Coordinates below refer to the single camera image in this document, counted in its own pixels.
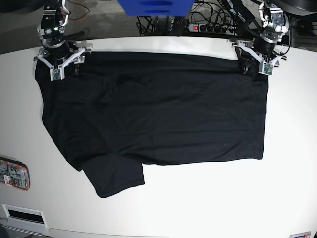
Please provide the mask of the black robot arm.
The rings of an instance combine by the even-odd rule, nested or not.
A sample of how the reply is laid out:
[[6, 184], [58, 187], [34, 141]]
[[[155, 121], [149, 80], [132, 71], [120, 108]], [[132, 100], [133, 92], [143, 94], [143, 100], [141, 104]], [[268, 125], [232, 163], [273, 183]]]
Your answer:
[[286, 53], [275, 49], [277, 43], [289, 31], [289, 19], [276, 4], [263, 0], [258, 7], [261, 24], [247, 20], [245, 28], [254, 35], [252, 41], [240, 41], [233, 44], [240, 70], [246, 74], [252, 67], [251, 61], [259, 63], [258, 73], [270, 76], [280, 60], [287, 60]]
[[51, 0], [44, 4], [44, 13], [37, 33], [42, 47], [34, 60], [39, 60], [49, 68], [51, 81], [63, 80], [65, 68], [79, 60], [84, 48], [78, 48], [64, 35], [70, 11], [66, 1]]

